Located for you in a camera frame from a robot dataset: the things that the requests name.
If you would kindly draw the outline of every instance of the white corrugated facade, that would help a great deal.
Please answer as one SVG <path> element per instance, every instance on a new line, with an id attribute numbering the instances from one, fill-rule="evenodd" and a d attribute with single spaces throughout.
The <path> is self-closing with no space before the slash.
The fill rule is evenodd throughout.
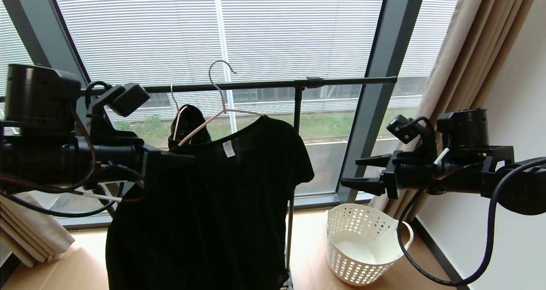
<path id="1" fill-rule="evenodd" d="M 382 0 L 57 2 L 93 80 L 151 86 L 207 83 L 208 66 L 221 58 L 238 72 L 230 76 L 231 81 L 361 77 Z M 400 77 L 429 76 L 456 2 L 423 0 Z M 0 14 L 0 78 L 5 80 L 4 63 L 30 63 L 30 59 L 20 40 L 16 41 L 5 10 Z M 228 80 L 220 65 L 213 78 Z M 176 93 L 175 98 L 179 104 L 195 104 L 205 115 L 220 106 L 218 93 L 213 92 Z M 418 95 L 393 97 L 390 107 L 414 107 L 420 99 Z M 154 113 L 172 119 L 171 105 L 141 108 L 130 120 Z M 355 98 L 318 99 L 304 101 L 302 109 L 353 110 L 355 105 Z M 265 113 L 291 113 L 291 106 L 289 101 L 236 104 Z"/>

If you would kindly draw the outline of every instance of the white label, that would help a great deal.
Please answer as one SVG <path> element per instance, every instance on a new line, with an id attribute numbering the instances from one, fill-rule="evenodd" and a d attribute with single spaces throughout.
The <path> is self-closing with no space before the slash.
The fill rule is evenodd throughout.
<path id="1" fill-rule="evenodd" d="M 231 140 L 224 142 L 222 146 L 224 146 L 224 152 L 226 152 L 226 156 L 228 156 L 228 158 L 235 156 Z"/>

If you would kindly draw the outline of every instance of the curtain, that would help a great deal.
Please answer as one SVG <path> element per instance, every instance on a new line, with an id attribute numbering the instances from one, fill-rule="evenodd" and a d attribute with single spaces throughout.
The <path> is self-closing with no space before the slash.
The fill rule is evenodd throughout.
<path id="1" fill-rule="evenodd" d="M 40 205 L 28 192 L 17 197 Z M 53 216 L 26 209 L 0 196 L 0 242 L 22 263 L 32 267 L 37 261 L 44 262 L 64 253 L 74 238 Z"/>
<path id="2" fill-rule="evenodd" d="M 417 115 L 429 117 L 435 125 L 441 113 L 481 107 L 532 2 L 459 0 Z M 399 148 L 410 151 L 416 144 L 417 140 Z M 404 190 L 397 200 L 374 197 L 370 206 L 399 218 L 413 195 L 414 190 Z M 417 200 L 408 214 L 410 220 L 427 197 Z"/>

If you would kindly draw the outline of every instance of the white plastic basket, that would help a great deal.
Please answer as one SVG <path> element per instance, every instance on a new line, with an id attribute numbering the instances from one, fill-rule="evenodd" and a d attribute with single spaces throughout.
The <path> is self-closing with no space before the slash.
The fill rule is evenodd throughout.
<path id="1" fill-rule="evenodd" d="M 374 282 L 404 254 L 398 245 L 398 221 L 380 210 L 343 204 L 328 211 L 326 259 L 334 274 L 353 286 Z M 413 241 L 409 229 L 408 249 Z"/>

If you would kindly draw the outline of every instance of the wooden floor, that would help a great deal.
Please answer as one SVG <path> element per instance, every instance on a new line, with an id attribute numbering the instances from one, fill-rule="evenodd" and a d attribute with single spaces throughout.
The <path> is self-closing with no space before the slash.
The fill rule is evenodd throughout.
<path id="1" fill-rule="evenodd" d="M 330 271 L 325 257 L 326 235 L 324 210 L 297 212 L 294 216 L 292 260 L 290 261 L 295 290 L 350 290 Z M 106 230 L 73 232 L 76 242 L 57 259 L 33 268 L 20 266 L 3 290 L 107 290 L 104 258 Z M 447 279 L 421 238 L 416 236 L 410 253 L 426 271 Z M 435 290 L 445 287 L 419 274 L 405 259 L 397 261 L 366 290 Z"/>

